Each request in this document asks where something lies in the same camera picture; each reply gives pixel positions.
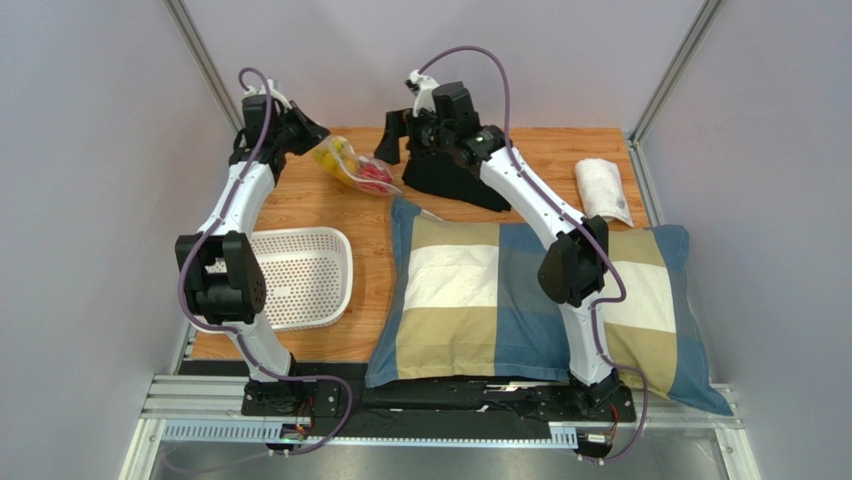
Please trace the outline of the clear zip top bag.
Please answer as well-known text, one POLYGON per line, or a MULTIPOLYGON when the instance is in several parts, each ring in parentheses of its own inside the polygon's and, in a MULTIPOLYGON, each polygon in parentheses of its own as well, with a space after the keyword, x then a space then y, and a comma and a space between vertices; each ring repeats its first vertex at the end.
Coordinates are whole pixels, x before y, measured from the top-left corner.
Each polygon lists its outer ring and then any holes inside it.
POLYGON ((328 136, 312 149, 314 161, 344 185, 376 196, 399 196, 390 169, 380 160, 359 155, 343 136, 328 136))

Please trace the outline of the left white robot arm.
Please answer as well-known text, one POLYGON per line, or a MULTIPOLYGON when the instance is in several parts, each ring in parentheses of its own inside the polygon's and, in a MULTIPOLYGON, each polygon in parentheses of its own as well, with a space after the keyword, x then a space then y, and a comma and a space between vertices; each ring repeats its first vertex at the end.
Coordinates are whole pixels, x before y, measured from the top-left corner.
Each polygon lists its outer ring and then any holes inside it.
POLYGON ((237 347, 249 369, 250 400, 294 409, 305 401, 305 381, 292 375, 293 356, 264 312, 267 286, 250 236, 287 155, 308 153, 330 131, 278 94, 247 94, 242 115, 228 180, 211 216, 176 241, 178 301, 197 330, 223 334, 237 347))

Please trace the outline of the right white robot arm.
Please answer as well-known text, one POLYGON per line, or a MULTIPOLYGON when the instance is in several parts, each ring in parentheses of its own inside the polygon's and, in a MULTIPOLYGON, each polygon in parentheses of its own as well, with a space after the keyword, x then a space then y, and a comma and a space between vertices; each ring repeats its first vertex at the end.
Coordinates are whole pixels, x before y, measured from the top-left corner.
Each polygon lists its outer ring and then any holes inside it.
POLYGON ((537 280, 565 323, 571 400, 579 410, 601 408, 621 386, 606 360, 598 307, 611 269, 607 222, 565 203, 523 161, 503 130, 482 124, 462 82, 440 84, 413 72, 406 85, 414 104, 387 113, 375 158, 398 164, 399 141, 405 139, 406 186, 522 216, 546 249, 537 280))

